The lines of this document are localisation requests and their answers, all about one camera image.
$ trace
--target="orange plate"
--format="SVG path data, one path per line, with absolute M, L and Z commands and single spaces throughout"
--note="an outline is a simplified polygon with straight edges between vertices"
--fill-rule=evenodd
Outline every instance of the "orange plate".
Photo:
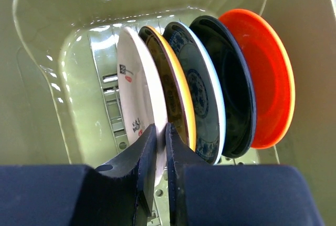
M 295 84 L 286 49 L 274 29 L 259 15 L 233 9 L 219 20 L 227 26 L 245 56 L 257 102 L 253 148 L 277 144 L 293 118 Z

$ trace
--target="plate rim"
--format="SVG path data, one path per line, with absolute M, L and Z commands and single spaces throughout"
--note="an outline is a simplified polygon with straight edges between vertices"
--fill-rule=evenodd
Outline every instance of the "plate rim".
M 154 38 L 158 41 L 160 47 L 163 49 L 167 63 L 170 68 L 170 72 L 172 73 L 175 85 L 177 85 L 177 94 L 180 100 L 180 104 L 182 105 L 182 115 L 184 122 L 186 124 L 186 132 L 188 134 L 188 146 L 195 151 L 196 150 L 196 121 L 195 121 L 195 113 L 194 106 L 191 99 L 191 94 L 189 91 L 189 87 L 183 73 L 183 69 L 181 64 L 176 57 L 172 47 L 169 45 L 167 40 L 152 26 L 145 25 L 141 27 L 141 29 L 147 29 L 151 32 Z

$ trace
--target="plastic tub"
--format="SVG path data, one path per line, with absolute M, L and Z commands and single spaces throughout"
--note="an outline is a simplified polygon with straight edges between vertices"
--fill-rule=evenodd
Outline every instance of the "plastic tub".
M 285 138 L 222 163 L 288 163 L 309 182 L 326 224 L 336 223 L 336 53 L 333 0 L 0 0 L 0 164 L 86 163 L 128 146 L 118 101 L 122 26 L 162 29 L 174 20 L 261 14 L 291 59 L 296 110 Z M 168 225 L 166 178 L 150 225 Z

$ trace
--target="white plate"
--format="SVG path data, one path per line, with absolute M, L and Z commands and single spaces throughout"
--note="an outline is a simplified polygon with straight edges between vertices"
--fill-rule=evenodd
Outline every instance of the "white plate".
M 215 67 L 197 36 L 182 23 L 169 23 L 163 36 L 187 78 L 196 118 L 196 153 L 210 164 L 221 158 L 226 130 L 224 98 Z
M 157 185 L 166 165 L 164 133 L 167 124 L 166 103 L 159 73 L 145 43 L 128 27 L 119 34 L 117 59 L 120 102 L 129 143 L 134 143 L 148 125 L 156 126 Z

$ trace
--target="blue and white plate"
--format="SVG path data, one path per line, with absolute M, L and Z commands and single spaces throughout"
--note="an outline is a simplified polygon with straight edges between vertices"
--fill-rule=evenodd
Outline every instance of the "blue and white plate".
M 186 25 L 169 23 L 163 37 L 180 61 L 191 92 L 196 118 L 196 153 L 208 163 L 216 164 L 224 147 L 226 118 L 215 67 L 201 41 Z

